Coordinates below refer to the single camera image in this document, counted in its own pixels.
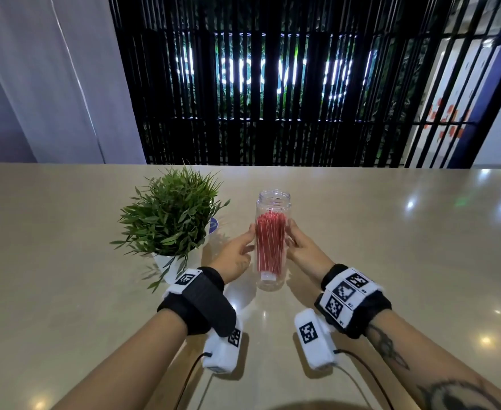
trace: bundle of red sticks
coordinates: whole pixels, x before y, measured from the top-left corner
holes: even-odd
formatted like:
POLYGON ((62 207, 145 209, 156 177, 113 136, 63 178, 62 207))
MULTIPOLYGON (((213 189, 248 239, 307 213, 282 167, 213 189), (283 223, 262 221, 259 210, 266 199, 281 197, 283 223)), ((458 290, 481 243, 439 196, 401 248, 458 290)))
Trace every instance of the bundle of red sticks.
POLYGON ((281 275, 286 223, 287 217, 279 212, 267 212, 256 219, 258 272, 281 275))

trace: transparent bottle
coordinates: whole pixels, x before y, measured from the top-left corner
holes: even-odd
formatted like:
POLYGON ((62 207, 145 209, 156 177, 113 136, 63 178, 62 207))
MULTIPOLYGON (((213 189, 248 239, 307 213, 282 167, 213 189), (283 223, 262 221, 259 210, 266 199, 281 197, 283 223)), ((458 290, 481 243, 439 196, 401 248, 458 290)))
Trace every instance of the transparent bottle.
POLYGON ((285 280, 285 229, 290 218, 290 207, 290 194, 282 190, 264 190, 258 196, 254 270, 258 274, 258 286, 261 289, 278 289, 285 280))

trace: potted plant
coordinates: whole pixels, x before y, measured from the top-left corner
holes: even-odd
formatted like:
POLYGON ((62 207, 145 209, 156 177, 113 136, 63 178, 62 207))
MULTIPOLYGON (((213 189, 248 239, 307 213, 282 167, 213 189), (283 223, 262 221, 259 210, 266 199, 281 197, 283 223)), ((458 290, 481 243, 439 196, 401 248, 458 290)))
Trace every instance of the potted plant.
POLYGON ((149 288, 156 290, 163 278, 173 284, 187 267, 201 266, 211 217, 230 201, 215 200, 220 183, 214 174, 203 176, 186 166, 146 179, 149 184, 142 192, 135 187, 135 202, 122 208, 119 222, 125 225, 125 240, 110 243, 130 248, 126 254, 153 255, 161 275, 149 288))

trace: person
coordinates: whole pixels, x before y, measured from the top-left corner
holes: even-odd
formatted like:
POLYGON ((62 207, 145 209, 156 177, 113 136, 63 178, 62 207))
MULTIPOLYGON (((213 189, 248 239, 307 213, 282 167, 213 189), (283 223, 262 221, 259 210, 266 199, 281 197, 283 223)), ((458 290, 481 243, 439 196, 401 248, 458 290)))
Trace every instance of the person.
MULTIPOLYGON (((248 268, 254 225, 229 241, 209 265, 225 284, 248 268)), ((287 257, 320 285, 335 263, 288 224, 287 257)), ((55 410, 144 408, 188 334, 185 321, 163 308, 91 371, 55 410)), ((436 345, 391 309, 379 312, 364 335, 422 410, 501 410, 501 390, 436 345)))

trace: plant pot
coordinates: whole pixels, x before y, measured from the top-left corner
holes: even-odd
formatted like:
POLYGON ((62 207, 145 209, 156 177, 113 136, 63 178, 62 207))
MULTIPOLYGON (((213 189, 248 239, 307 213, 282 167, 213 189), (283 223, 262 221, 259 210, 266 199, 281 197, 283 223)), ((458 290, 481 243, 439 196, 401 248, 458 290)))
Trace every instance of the plant pot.
MULTIPOLYGON (((201 255, 203 253, 203 247, 208 243, 210 228, 211 228, 211 221, 209 221, 209 223, 207 223, 207 226, 205 227, 206 230, 205 242, 201 246, 199 246, 199 248, 193 249, 188 254, 188 263, 186 265, 186 269, 197 269, 198 267, 203 266, 201 264, 201 255)), ((156 253, 152 253, 152 256, 156 264, 158 265, 160 272, 163 273, 163 271, 165 271, 165 265, 172 259, 172 256, 158 255, 156 253)), ((164 276, 165 282, 167 282, 169 285, 172 285, 173 283, 176 282, 178 268, 180 267, 180 264, 183 261, 184 261, 184 256, 173 260, 173 262, 171 263, 169 271, 164 276)))

